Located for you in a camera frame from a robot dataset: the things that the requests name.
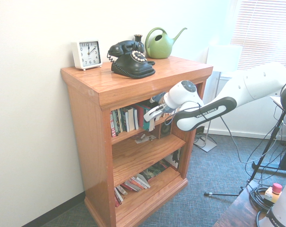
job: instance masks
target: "black rotary telephone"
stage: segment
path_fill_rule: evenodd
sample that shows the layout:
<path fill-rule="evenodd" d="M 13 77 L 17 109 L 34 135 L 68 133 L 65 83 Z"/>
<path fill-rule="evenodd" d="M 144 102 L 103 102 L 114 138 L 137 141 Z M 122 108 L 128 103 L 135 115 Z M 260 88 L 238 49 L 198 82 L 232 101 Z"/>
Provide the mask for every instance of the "black rotary telephone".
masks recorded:
<path fill-rule="evenodd" d="M 140 79 L 155 74 L 154 61 L 147 61 L 144 45 L 136 41 L 123 41 L 110 47 L 107 58 L 112 62 L 111 70 L 117 74 Z"/>

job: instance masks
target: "window blind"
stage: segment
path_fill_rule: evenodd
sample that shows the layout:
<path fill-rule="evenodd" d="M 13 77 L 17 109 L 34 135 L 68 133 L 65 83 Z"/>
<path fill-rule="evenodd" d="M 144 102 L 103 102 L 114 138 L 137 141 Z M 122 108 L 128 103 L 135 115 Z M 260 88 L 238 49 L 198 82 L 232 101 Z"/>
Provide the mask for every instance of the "window blind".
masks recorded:
<path fill-rule="evenodd" d="M 243 46 L 240 70 L 272 61 L 286 67 L 286 0 L 242 0 L 231 44 Z"/>

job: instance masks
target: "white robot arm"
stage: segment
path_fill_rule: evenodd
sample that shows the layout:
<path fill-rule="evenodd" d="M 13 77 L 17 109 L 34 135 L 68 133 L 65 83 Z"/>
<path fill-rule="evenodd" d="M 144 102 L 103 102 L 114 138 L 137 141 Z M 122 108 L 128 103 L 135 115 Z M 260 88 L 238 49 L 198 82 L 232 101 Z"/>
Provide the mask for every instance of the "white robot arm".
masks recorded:
<path fill-rule="evenodd" d="M 200 124 L 222 116 L 235 108 L 281 91 L 286 110 L 286 68 L 277 62 L 261 65 L 230 79 L 218 96 L 204 105 L 193 83 L 184 80 L 173 86 L 159 101 L 159 106 L 144 115 L 146 121 L 171 113 L 179 129 L 191 131 Z"/>

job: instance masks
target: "alarm clock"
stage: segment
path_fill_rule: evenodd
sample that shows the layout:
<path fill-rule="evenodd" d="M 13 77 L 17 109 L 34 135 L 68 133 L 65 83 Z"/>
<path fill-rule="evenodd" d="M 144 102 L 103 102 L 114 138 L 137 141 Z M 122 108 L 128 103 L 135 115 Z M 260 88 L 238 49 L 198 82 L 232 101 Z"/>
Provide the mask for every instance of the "alarm clock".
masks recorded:
<path fill-rule="evenodd" d="M 85 71 L 103 64 L 98 40 L 77 40 L 71 42 L 71 49 L 75 67 L 78 69 Z"/>

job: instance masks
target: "red button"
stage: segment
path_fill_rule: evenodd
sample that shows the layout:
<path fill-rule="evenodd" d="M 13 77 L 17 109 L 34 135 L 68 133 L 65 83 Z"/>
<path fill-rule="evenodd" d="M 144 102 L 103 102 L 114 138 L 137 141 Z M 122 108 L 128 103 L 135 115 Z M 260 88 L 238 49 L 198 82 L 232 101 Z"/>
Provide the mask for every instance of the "red button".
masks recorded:
<path fill-rule="evenodd" d="M 280 194 L 282 188 L 283 188 L 283 186 L 281 186 L 280 184 L 274 183 L 274 184 L 273 184 L 273 187 L 272 187 L 272 191 L 273 191 L 275 194 Z"/>

